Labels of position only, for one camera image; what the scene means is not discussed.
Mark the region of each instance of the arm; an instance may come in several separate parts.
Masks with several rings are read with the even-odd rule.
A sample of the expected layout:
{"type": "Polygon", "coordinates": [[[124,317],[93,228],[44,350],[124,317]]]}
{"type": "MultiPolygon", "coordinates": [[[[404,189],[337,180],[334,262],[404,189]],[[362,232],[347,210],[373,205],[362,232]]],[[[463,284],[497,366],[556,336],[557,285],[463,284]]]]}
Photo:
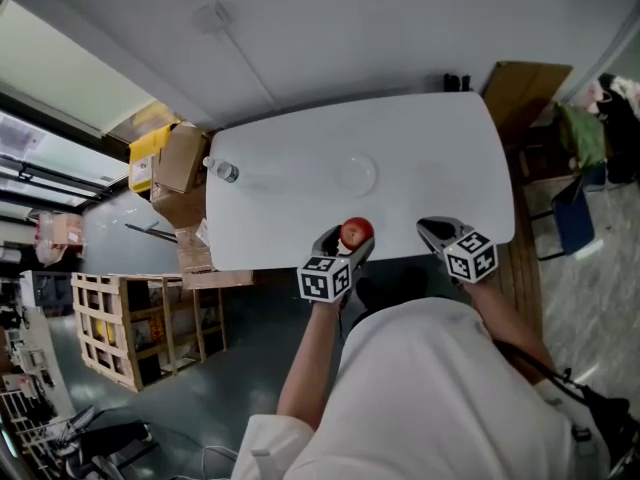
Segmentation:
{"type": "MultiPolygon", "coordinates": [[[[494,340],[511,343],[548,368],[555,370],[551,355],[542,340],[536,336],[495,286],[486,282],[463,284],[494,340]]],[[[522,359],[508,359],[530,384],[535,385],[544,379],[535,368],[522,359]]]]}
{"type": "Polygon", "coordinates": [[[327,403],[329,369],[338,303],[315,303],[302,342],[284,383],[277,414],[292,416],[316,430],[327,403]]]}

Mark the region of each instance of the black bag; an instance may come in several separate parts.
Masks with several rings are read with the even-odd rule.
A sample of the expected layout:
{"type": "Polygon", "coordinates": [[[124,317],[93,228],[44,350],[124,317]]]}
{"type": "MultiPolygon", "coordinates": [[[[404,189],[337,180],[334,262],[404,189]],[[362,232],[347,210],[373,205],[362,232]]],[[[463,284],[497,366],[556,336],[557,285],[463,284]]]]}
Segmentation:
{"type": "MultiPolygon", "coordinates": [[[[589,409],[609,449],[612,474],[617,473],[621,466],[626,468],[630,464],[627,461],[633,460],[634,456],[639,455],[640,423],[629,414],[629,400],[604,397],[589,386],[573,382],[570,378],[570,371],[565,375],[560,375],[511,343],[504,341],[494,341],[494,343],[506,358],[516,356],[523,359],[563,393],[589,409]],[[578,389],[582,393],[582,397],[568,389],[567,385],[578,389]]],[[[638,468],[639,465],[640,462],[636,461],[634,467],[638,468]]]]}

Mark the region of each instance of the hand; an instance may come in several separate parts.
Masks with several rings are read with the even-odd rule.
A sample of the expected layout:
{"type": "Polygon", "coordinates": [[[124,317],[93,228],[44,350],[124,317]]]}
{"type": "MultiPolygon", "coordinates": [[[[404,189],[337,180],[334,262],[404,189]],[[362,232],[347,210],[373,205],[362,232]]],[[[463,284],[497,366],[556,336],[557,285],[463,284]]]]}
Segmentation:
{"type": "Polygon", "coordinates": [[[493,285],[487,280],[483,279],[482,281],[478,281],[477,283],[467,283],[466,281],[461,281],[462,287],[464,290],[471,295],[471,297],[476,297],[480,293],[486,293],[487,291],[495,290],[493,285]]]}
{"type": "Polygon", "coordinates": [[[338,299],[333,302],[315,302],[313,304],[313,310],[314,311],[317,310],[318,312],[337,316],[338,313],[340,313],[340,310],[342,309],[340,307],[340,300],[341,299],[338,299]]]}

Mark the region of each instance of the wooden shelf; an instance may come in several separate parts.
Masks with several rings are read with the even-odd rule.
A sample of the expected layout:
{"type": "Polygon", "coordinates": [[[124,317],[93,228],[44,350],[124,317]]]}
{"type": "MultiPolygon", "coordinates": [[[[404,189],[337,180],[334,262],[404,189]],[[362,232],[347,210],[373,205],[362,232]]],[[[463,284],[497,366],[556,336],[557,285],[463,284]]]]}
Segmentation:
{"type": "MultiPolygon", "coordinates": [[[[209,327],[208,329],[203,329],[202,335],[206,336],[207,334],[211,334],[212,332],[221,331],[221,330],[222,330],[222,326],[220,324],[214,325],[213,327],[209,327]]],[[[198,333],[197,332],[192,332],[191,334],[185,334],[183,336],[174,336],[173,345],[175,347],[179,347],[180,345],[184,345],[185,343],[189,343],[190,341],[192,341],[194,339],[198,339],[198,333]]],[[[169,346],[167,345],[167,342],[165,341],[164,343],[160,343],[159,345],[156,345],[155,347],[145,348],[144,350],[141,350],[140,352],[138,352],[136,354],[136,358],[138,358],[138,360],[146,359],[147,357],[155,356],[156,354],[159,354],[160,352],[165,352],[168,349],[169,349],[169,346]]]]}
{"type": "MultiPolygon", "coordinates": [[[[207,297],[206,299],[203,299],[203,301],[204,302],[201,303],[201,305],[206,306],[207,304],[215,302],[215,298],[207,297]]],[[[169,309],[171,310],[172,313],[174,311],[186,311],[186,310],[193,311],[193,301],[183,301],[183,302],[172,303],[169,309]]],[[[150,316],[156,313],[162,313],[163,311],[164,311],[164,306],[154,306],[148,309],[139,309],[137,311],[131,311],[129,314],[131,315],[132,322],[139,322],[140,320],[149,318],[150,316]]]]}
{"type": "Polygon", "coordinates": [[[179,276],[88,276],[74,273],[71,286],[73,288],[73,307],[76,315],[77,334],[80,341],[82,360],[101,375],[121,384],[135,392],[140,392],[151,384],[177,375],[183,369],[202,363],[207,359],[205,352],[204,336],[213,332],[221,332],[222,350],[227,350],[224,309],[222,291],[208,296],[203,300],[205,307],[213,306],[217,313],[219,323],[203,330],[200,292],[189,290],[191,297],[175,303],[170,301],[169,287],[181,286],[184,288],[179,276]],[[160,285],[162,290],[162,306],[145,308],[139,311],[131,311],[129,308],[130,291],[137,292],[144,287],[144,282],[152,296],[150,282],[160,285]],[[193,311],[196,331],[182,336],[174,336],[172,330],[172,315],[177,311],[193,311]],[[157,324],[163,328],[164,340],[146,350],[136,352],[135,332],[132,322],[139,322],[150,317],[155,317],[149,322],[149,327],[157,324]],[[187,343],[197,343],[191,355],[199,355],[199,360],[193,360],[188,364],[182,364],[180,357],[176,357],[176,346],[187,343]],[[166,352],[171,371],[161,375],[158,379],[149,379],[144,383],[138,361],[147,359],[159,353],[166,352]]]}

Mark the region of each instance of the wooden pallet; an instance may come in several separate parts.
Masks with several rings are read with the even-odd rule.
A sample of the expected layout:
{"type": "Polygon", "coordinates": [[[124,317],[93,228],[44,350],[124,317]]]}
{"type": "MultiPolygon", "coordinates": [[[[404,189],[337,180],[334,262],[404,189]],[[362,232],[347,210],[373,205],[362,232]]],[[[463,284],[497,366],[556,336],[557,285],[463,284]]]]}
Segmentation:
{"type": "Polygon", "coordinates": [[[183,291],[179,275],[89,276],[74,273],[71,281],[82,359],[90,368],[122,386],[139,392],[180,371],[204,362],[207,342],[213,335],[227,349],[222,290],[201,301],[199,290],[183,291]],[[161,292],[161,304],[153,306],[150,291],[161,292]],[[171,302],[170,290],[178,289],[187,299],[171,302]],[[201,306],[216,307],[217,322],[203,329],[201,306]],[[172,315],[192,311],[195,332],[174,336],[172,315]],[[152,342],[136,347],[137,329],[147,328],[152,342]],[[176,348],[191,345],[196,354],[176,357],[176,348]]]}

